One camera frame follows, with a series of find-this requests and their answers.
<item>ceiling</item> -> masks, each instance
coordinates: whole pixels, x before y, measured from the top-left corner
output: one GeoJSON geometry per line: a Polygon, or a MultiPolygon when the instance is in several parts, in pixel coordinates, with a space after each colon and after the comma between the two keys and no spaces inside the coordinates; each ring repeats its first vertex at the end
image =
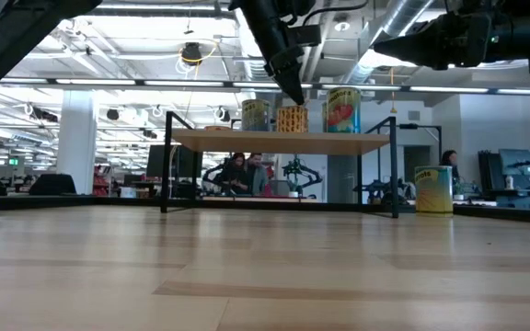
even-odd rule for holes
{"type": "MultiPolygon", "coordinates": [[[[330,79],[337,82],[348,73],[366,51],[358,47],[359,39],[363,37],[363,27],[375,18],[381,19],[379,17],[385,13],[387,2],[376,0],[375,10],[368,6],[364,10],[349,13],[346,21],[350,23],[350,28],[345,31],[334,29],[334,15],[314,18],[313,22],[319,21],[328,34],[325,34],[322,48],[307,51],[304,62],[308,69],[304,72],[303,80],[330,79]]],[[[356,3],[359,0],[318,0],[317,6],[356,3]]],[[[420,20],[432,19],[443,13],[441,2],[435,3],[420,20]]],[[[250,34],[247,35],[247,30],[243,29],[242,23],[239,23],[238,16],[226,12],[226,1],[220,1],[224,13],[220,17],[210,17],[213,16],[213,1],[106,1],[103,5],[105,8],[96,10],[92,15],[62,22],[8,76],[220,81],[259,78],[259,50],[250,34]],[[145,5],[147,9],[136,5],[145,5]],[[148,9],[149,5],[162,7],[148,9]],[[120,6],[130,6],[130,9],[123,10],[120,6]],[[186,42],[200,43],[202,55],[206,57],[200,66],[182,64],[179,51],[186,42]],[[249,56],[257,56],[257,61],[249,56]]],[[[397,85],[496,86],[510,83],[514,86],[530,86],[523,63],[506,64],[501,67],[503,69],[489,70],[488,74],[481,74],[480,70],[434,72],[393,65],[393,71],[390,71],[390,67],[377,65],[370,78],[377,84],[391,84],[393,80],[397,85]]],[[[255,97],[253,92],[201,92],[189,89],[107,89],[95,93],[100,106],[99,127],[103,128],[98,131],[98,161],[130,169],[144,167],[147,149],[142,142],[160,142],[166,111],[176,111],[188,123],[201,128],[219,123],[213,114],[216,109],[228,109],[234,118],[242,101],[255,97]],[[107,119],[106,112],[110,108],[123,114],[120,120],[107,119]],[[122,130],[129,126],[145,126],[154,131],[158,139],[145,138],[140,131],[122,130]],[[124,152],[127,156],[115,157],[116,151],[119,151],[118,154],[124,152]]],[[[391,93],[377,93],[374,100],[383,102],[389,98],[391,93]]],[[[425,101],[428,105],[435,100],[434,96],[425,94],[401,94],[397,98],[425,101]]],[[[61,118],[62,102],[62,89],[0,86],[0,125],[25,126],[0,129],[0,143],[6,144],[0,147],[0,156],[9,156],[10,153],[25,155],[32,158],[33,162],[29,163],[31,166],[42,169],[53,166],[58,125],[48,123],[51,127],[45,130],[29,128],[42,123],[27,115],[30,110],[27,105],[61,118]],[[22,146],[14,149],[11,147],[14,144],[22,146]]]]}

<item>wooden shelf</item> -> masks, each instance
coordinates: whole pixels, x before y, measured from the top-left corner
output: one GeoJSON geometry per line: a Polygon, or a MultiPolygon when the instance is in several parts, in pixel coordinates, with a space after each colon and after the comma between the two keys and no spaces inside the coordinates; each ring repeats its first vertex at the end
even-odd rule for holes
{"type": "Polygon", "coordinates": [[[172,138],[195,152],[357,155],[389,143],[383,134],[281,133],[174,129],[172,138]]]}

